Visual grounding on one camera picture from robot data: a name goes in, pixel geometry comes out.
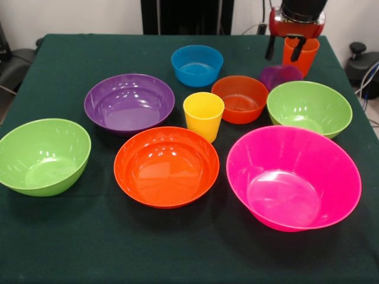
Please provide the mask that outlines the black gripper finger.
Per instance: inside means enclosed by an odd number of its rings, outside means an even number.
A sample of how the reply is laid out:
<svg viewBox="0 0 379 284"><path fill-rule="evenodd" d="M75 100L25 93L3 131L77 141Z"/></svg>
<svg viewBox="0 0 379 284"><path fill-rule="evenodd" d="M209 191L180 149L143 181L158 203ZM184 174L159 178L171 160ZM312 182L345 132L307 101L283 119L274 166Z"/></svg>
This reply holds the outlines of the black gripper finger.
<svg viewBox="0 0 379 284"><path fill-rule="evenodd" d="M275 52L275 40L276 40L276 36L271 35L269 37L269 42L268 42L268 46L267 46L266 53L265 53L265 58L267 60L272 60L272 58L273 58L273 55Z"/></svg>
<svg viewBox="0 0 379 284"><path fill-rule="evenodd" d="M305 37L286 38L286 47L288 49L291 62L296 62L298 60L306 41L307 39Z"/></svg>

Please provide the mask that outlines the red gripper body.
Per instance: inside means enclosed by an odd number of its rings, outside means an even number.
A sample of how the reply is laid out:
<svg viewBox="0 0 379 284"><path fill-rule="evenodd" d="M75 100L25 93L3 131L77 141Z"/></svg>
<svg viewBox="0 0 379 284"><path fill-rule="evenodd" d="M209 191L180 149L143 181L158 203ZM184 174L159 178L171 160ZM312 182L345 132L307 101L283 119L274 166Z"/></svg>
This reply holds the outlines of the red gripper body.
<svg viewBox="0 0 379 284"><path fill-rule="evenodd" d="M280 8L273 8L269 15L269 31L274 37L316 38L325 26L325 13L322 11L314 22L298 22L286 17Z"/></svg>

